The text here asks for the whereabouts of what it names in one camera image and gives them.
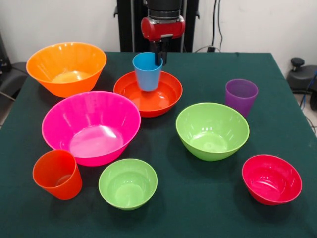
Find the orange cup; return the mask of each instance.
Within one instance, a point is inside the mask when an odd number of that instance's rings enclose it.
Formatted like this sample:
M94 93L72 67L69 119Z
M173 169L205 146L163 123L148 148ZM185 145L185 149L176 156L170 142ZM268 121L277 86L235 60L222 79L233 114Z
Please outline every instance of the orange cup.
M33 167L33 180L60 200L74 198L83 186L75 157L65 150L42 155Z

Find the purple cup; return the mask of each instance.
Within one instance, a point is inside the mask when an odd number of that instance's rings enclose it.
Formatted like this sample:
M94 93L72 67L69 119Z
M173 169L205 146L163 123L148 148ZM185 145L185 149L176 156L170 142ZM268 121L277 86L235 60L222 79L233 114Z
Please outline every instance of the purple cup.
M246 118L258 92L258 87L253 82L232 79L226 84L225 104Z

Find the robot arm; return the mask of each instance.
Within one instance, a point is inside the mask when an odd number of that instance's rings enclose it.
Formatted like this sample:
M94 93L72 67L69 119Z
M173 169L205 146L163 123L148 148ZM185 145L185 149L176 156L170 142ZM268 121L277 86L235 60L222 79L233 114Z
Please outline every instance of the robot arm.
M144 38L148 39L155 53L156 65L166 64L168 43L185 31L185 20L180 15L182 0L144 0L148 16L141 21Z

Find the pink bowl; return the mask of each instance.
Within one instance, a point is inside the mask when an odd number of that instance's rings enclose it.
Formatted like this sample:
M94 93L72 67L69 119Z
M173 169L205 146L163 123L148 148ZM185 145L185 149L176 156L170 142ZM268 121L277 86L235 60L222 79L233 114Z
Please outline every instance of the pink bowl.
M287 161L273 155L256 155L242 167L242 177L251 196L264 205L280 205L296 199L302 179Z
M53 106L44 117L42 135L51 148L72 153L78 164L99 166L123 152L140 124L139 110L129 99L92 91Z

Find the red bowl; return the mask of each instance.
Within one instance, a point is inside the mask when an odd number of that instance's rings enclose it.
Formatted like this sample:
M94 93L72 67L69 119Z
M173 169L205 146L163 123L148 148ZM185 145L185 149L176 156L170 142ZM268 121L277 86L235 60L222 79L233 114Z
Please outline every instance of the red bowl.
M242 167L243 181L251 196L264 205L293 201L302 191L298 171L287 161L273 155L255 155Z
M152 92L141 91L135 72L130 72L115 83L113 92L130 99L143 118L154 118L167 113L179 101L183 93L182 84L173 75L160 74L158 88Z

